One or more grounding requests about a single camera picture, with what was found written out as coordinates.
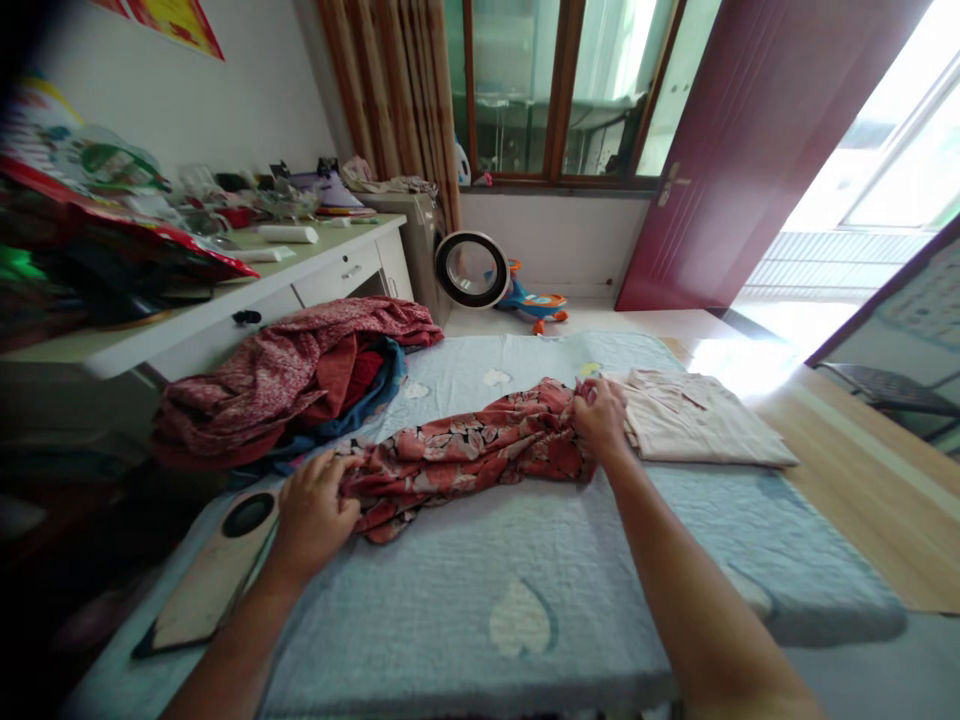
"blue quilt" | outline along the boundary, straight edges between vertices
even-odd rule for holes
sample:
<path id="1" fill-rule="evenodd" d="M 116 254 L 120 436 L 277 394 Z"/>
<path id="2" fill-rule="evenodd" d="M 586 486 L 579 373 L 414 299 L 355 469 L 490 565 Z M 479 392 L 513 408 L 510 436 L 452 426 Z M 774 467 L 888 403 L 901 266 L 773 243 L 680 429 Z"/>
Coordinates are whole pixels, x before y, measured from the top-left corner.
<path id="1" fill-rule="evenodd" d="M 411 355 L 377 420 L 349 437 L 483 407 L 547 375 L 677 369 L 655 338 L 448 339 Z M 783 645 L 888 640 L 905 627 L 877 573 L 778 473 L 649 465 L 664 498 Z M 266 479 L 264 484 L 276 483 Z M 152 594 L 69 699 L 68 716 L 156 717 L 201 656 L 130 651 L 230 496 L 197 519 Z M 277 651 L 268 716 L 637 711 L 675 696 L 609 483 L 528 479 L 424 510 L 396 542 L 353 540 L 310 585 Z"/>

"wooden window frame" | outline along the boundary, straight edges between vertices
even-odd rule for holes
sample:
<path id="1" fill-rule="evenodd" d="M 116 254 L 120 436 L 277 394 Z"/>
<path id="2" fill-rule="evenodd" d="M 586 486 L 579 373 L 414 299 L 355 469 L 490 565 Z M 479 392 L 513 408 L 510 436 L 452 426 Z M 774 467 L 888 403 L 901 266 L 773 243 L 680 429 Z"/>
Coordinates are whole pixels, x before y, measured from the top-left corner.
<path id="1" fill-rule="evenodd" d="M 473 0 L 463 2 L 463 42 L 467 85 L 467 156 L 470 167 L 477 166 L 477 109 L 473 68 Z M 547 116 L 547 143 L 544 148 L 544 167 L 539 173 L 491 173 L 501 187 L 556 187 L 564 189 L 641 190 L 653 192 L 660 176 L 638 176 L 637 167 L 650 130 L 650 121 L 663 86 L 666 68 L 670 63 L 677 30 L 683 18 L 686 0 L 673 0 L 670 19 L 660 56 L 653 74 L 650 95 L 644 106 L 637 139 L 633 144 L 630 164 L 623 175 L 565 175 L 563 156 L 566 151 L 570 110 L 573 106 L 573 85 L 577 75 L 577 57 L 580 52 L 580 34 L 587 0 L 560 0 L 560 17 L 553 57 L 553 78 L 550 85 L 550 104 Z"/>

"brown striped curtain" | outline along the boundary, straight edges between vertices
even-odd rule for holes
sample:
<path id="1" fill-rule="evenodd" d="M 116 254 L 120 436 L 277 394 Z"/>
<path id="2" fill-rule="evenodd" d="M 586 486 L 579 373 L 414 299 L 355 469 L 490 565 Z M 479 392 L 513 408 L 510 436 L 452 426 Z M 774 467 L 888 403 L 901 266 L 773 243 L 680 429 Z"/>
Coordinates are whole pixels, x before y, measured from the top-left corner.
<path id="1" fill-rule="evenodd" d="M 378 180 L 437 183 L 460 229 L 443 0 L 317 0 L 357 154 Z"/>

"window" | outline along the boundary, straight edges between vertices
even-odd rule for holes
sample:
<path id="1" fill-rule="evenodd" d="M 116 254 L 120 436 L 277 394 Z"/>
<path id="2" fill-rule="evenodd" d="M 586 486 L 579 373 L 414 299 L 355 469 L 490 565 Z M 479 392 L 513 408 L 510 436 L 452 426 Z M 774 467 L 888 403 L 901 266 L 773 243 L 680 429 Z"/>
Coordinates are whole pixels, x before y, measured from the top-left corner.
<path id="1" fill-rule="evenodd" d="M 932 235 L 960 212 L 958 22 L 930 4 L 784 231 Z"/>
<path id="2" fill-rule="evenodd" d="M 654 189 L 720 1 L 446 0 L 474 178 Z"/>

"desk drawer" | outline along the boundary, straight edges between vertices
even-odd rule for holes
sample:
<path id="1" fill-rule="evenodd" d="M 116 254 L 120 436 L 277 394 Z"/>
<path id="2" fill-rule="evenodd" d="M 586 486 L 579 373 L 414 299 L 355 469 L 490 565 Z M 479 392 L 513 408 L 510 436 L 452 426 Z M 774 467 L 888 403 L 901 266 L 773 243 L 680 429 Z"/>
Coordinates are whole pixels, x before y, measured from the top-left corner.
<path id="1" fill-rule="evenodd" d="M 360 287 L 364 280 L 380 271 L 377 244 L 370 243 L 359 250 L 341 255 L 313 275 L 293 284 L 293 289 L 304 307 L 343 298 Z"/>
<path id="2" fill-rule="evenodd" d="M 232 317 L 225 318 L 155 355 L 147 364 L 167 382 L 213 372 L 233 354 L 244 338 L 301 309 L 293 290 L 285 287 L 245 308 L 257 313 L 259 321 L 238 323 Z"/>

